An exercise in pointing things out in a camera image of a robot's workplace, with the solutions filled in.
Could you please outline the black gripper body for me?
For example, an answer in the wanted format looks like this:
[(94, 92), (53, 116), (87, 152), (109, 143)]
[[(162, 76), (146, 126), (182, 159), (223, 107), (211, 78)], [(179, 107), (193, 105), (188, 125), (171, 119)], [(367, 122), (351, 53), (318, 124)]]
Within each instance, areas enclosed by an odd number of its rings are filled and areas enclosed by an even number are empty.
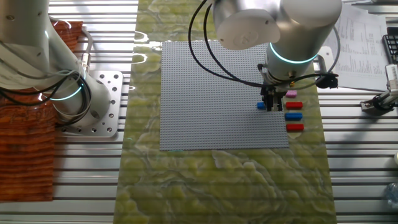
[(279, 86), (263, 85), (261, 87), (261, 96), (266, 98), (267, 96), (277, 96), (283, 98), (285, 96), (285, 89)]

